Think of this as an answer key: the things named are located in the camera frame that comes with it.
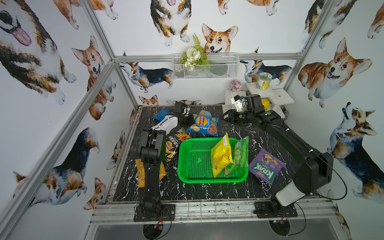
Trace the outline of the yellow Lays chips bag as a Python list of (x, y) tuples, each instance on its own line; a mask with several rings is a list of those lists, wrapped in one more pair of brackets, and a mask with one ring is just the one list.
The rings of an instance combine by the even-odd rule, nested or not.
[(228, 133), (211, 150), (211, 165), (213, 176), (216, 178), (223, 169), (233, 163), (232, 148)]

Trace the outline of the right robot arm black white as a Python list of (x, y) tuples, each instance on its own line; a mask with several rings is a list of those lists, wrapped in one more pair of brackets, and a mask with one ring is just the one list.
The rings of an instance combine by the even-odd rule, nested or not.
[(229, 123), (251, 123), (274, 137), (299, 164), (292, 181), (254, 213), (259, 218), (280, 217), (289, 212), (294, 203), (332, 180), (334, 158), (321, 153), (291, 130), (275, 111), (262, 113), (228, 110), (222, 114)]

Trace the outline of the orange chips bag silver stripe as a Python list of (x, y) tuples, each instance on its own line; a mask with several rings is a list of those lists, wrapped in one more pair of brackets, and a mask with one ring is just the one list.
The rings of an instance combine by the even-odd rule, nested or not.
[[(136, 159), (135, 162), (136, 162), (136, 167), (138, 170), (138, 187), (144, 188), (145, 187), (145, 168), (144, 168), (144, 165), (143, 165), (141, 159)], [(165, 171), (165, 166), (163, 163), (161, 163), (159, 179), (161, 180), (166, 175), (167, 174)]]

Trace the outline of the black Lays chips bag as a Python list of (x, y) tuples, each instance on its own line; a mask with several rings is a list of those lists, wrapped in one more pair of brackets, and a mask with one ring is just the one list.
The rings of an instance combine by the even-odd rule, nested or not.
[(191, 138), (191, 136), (184, 128), (180, 128), (175, 134), (167, 137), (166, 160), (168, 162), (173, 160), (178, 155), (181, 143), (189, 138)]

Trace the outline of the blue Lays chips bag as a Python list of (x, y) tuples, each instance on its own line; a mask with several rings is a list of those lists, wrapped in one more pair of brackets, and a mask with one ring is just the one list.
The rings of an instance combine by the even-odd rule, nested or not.
[(194, 123), (187, 129), (187, 132), (219, 136), (219, 118), (193, 115)]

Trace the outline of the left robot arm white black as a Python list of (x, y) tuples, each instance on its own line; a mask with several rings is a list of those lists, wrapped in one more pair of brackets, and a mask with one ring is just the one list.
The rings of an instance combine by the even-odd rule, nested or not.
[(145, 170), (145, 193), (135, 210), (135, 222), (173, 221), (175, 205), (161, 203), (159, 176), (161, 164), (166, 159), (167, 135), (178, 125), (191, 123), (190, 107), (176, 102), (164, 118), (151, 128), (144, 128), (138, 153)]

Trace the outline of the green cucumber chips bag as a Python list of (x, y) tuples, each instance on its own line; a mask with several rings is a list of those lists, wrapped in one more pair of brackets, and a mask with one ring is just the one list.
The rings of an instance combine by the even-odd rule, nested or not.
[(228, 176), (230, 173), (237, 169), (245, 169), (249, 167), (249, 137), (245, 137), (239, 140), (235, 144), (235, 148), (232, 151), (233, 163), (230, 163), (225, 168), (225, 175)]

